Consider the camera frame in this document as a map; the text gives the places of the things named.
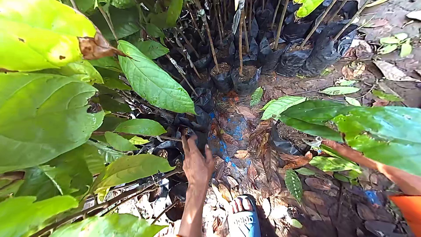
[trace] orange sleeve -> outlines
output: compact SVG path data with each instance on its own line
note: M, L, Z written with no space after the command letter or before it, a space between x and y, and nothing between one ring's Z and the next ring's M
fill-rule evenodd
M416 237L421 237L421 196L390 196Z

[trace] foot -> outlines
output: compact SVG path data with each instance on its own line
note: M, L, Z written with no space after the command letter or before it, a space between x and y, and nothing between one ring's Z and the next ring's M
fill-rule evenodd
M250 195L242 195L231 203L228 215L230 236L260 237L260 226L257 218L256 204Z

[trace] hand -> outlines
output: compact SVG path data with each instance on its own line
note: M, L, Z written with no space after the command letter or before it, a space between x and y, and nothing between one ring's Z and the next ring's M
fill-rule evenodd
M215 159L207 144L205 147L206 158L202 156L196 146L196 139L197 136L192 136L188 140L184 136L181 138L185 154L183 170L189 181L189 186L197 185L197 187L207 188L215 167Z

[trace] person's arm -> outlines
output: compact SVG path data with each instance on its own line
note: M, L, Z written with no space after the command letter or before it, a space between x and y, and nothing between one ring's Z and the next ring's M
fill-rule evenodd
M188 140L182 137L185 154L183 170L189 181L186 204L178 234L182 237L199 237L202 235L203 205L209 180L215 167L215 159L209 146L206 145L206 158L204 158L196 146L196 139L196 136Z

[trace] soil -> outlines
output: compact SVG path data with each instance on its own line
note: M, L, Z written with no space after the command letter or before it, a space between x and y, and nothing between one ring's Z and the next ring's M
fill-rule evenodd
M213 67L212 70L210 71L210 75L216 76L218 74L226 73L231 70L231 66L226 62L218 63L218 68L219 68L219 73L216 72L216 67Z
M255 66L243 66L240 81L249 81L254 76L254 74L256 74L256 71L257 68Z

